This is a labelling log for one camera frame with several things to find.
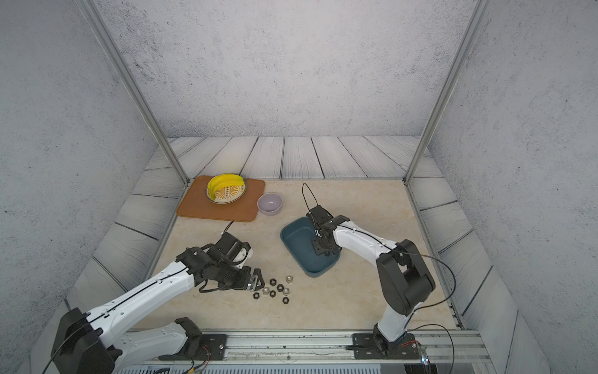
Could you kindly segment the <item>teal plastic storage box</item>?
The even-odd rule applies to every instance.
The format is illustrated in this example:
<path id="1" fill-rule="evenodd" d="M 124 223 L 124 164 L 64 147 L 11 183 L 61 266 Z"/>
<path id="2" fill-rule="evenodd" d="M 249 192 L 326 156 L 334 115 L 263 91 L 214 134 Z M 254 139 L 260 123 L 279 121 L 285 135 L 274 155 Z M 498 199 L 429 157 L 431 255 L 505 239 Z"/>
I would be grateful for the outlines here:
<path id="1" fill-rule="evenodd" d="M 315 229 L 308 218 L 299 218 L 280 232 L 282 243 L 309 277 L 320 277 L 340 259 L 340 254 L 317 255 L 312 245 L 315 237 Z"/>

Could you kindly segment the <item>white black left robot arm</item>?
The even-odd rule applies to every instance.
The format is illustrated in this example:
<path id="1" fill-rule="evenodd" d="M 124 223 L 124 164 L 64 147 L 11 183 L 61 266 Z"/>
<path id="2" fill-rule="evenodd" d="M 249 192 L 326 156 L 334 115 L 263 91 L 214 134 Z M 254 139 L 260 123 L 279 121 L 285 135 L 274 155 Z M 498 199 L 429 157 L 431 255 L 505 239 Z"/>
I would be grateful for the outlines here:
<path id="1" fill-rule="evenodd" d="M 216 345 L 187 317 L 152 330 L 130 329 L 187 291 L 209 294 L 212 281 L 213 291 L 260 291 L 261 270 L 246 265 L 252 254 L 247 242 L 223 231 L 217 242 L 186 249 L 116 299 L 85 313 L 70 310 L 60 319 L 48 364 L 60 373 L 114 373 L 153 358 L 209 361 Z"/>

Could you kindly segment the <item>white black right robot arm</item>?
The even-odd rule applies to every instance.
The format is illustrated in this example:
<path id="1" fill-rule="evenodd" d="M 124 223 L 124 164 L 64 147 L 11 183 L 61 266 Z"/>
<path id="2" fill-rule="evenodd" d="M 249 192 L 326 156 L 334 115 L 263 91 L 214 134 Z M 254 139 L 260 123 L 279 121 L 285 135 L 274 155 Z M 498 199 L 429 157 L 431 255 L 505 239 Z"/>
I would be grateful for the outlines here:
<path id="1" fill-rule="evenodd" d="M 374 235 L 344 215 L 331 215 L 321 204 L 307 208 L 306 217 L 316 234 L 311 244 L 317 256 L 336 255 L 348 249 L 376 268 L 386 300 L 383 316 L 373 330 L 381 352 L 389 352 L 403 342 L 415 313 L 447 303 L 454 295 L 455 288 L 442 301 L 425 304 L 436 289 L 425 260 L 433 260 L 445 268 L 449 265 L 421 253 L 412 241 L 393 242 Z"/>

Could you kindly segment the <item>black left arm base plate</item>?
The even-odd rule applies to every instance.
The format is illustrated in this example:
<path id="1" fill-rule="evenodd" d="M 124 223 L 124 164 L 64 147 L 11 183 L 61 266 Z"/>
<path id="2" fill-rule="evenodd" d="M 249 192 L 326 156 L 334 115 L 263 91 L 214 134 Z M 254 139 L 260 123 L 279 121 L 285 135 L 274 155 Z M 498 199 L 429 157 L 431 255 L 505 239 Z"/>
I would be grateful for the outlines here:
<path id="1" fill-rule="evenodd" d="M 226 334 L 203 334 L 200 338 L 189 338 L 183 348 L 173 355 L 161 355 L 160 361 L 223 361 L 227 347 Z"/>

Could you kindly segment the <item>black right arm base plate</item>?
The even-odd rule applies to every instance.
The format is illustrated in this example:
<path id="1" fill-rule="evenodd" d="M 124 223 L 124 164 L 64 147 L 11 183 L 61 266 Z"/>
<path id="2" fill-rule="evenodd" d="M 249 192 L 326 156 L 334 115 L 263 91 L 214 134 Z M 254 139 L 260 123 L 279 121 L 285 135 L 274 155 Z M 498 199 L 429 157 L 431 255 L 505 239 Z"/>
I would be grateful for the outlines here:
<path id="1" fill-rule="evenodd" d="M 378 333 L 354 333 L 352 344 L 347 350 L 360 360 L 418 360 L 420 349 L 412 333 L 405 333 L 399 339 L 388 342 Z"/>

